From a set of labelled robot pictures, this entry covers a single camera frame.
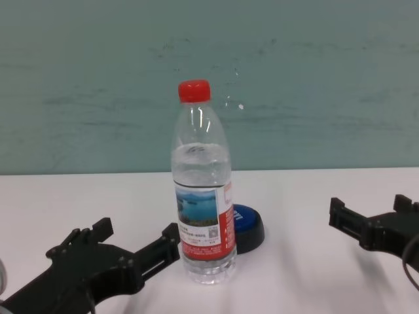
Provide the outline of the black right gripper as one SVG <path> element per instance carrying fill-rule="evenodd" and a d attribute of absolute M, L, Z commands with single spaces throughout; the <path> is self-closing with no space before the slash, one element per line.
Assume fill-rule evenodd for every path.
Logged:
<path fill-rule="evenodd" d="M 364 217 L 331 198 L 329 225 L 358 241 L 366 251 L 378 251 L 402 257 L 408 243 L 418 235 L 419 203 L 396 194 L 395 212 Z"/>

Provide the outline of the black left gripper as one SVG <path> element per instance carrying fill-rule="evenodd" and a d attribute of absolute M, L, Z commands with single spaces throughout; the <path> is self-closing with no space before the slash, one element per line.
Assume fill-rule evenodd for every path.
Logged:
<path fill-rule="evenodd" d="M 103 244 L 113 235 L 105 217 L 76 228 L 49 250 L 49 268 L 2 303 L 3 313 L 92 313 L 101 302 L 138 293 L 145 281 L 180 259 L 177 223 L 138 252 Z"/>

